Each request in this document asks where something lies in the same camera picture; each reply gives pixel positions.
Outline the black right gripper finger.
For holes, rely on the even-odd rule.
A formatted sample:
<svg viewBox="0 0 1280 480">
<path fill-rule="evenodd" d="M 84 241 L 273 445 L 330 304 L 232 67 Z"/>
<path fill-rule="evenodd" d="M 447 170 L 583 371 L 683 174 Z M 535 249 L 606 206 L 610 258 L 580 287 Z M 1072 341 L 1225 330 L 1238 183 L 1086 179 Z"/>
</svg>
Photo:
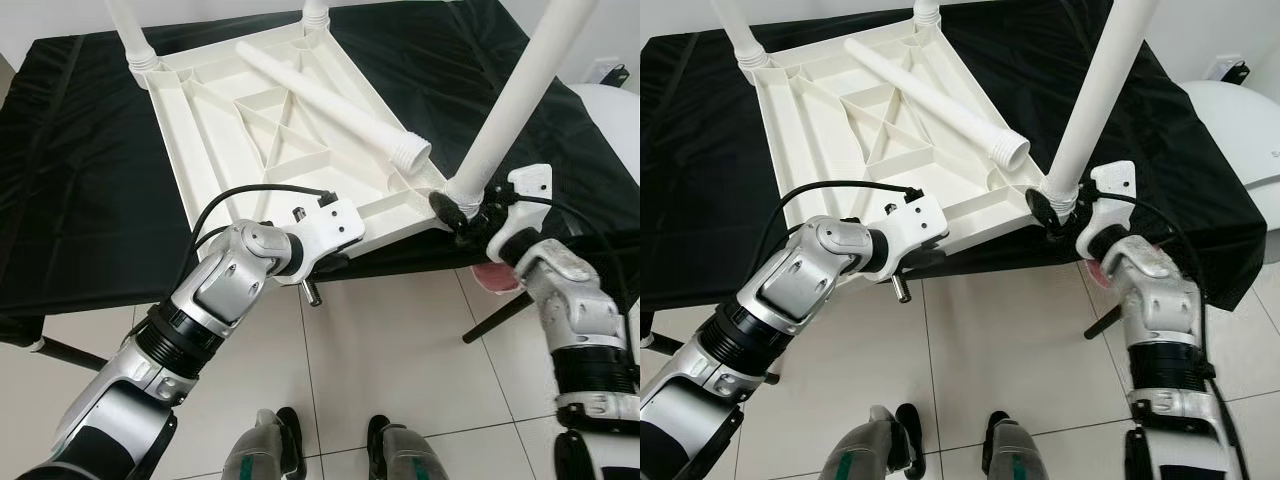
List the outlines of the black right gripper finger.
<svg viewBox="0 0 1280 480">
<path fill-rule="evenodd" d="M 429 193 L 428 202 L 440 223 L 454 233 L 465 233 L 468 228 L 468 216 L 461 206 L 447 193 L 436 189 Z"/>
<path fill-rule="evenodd" d="M 1027 189 L 1027 205 L 1030 210 L 1030 215 L 1046 230 L 1059 230 L 1062 227 L 1053 205 L 1041 191 Z"/>
</svg>

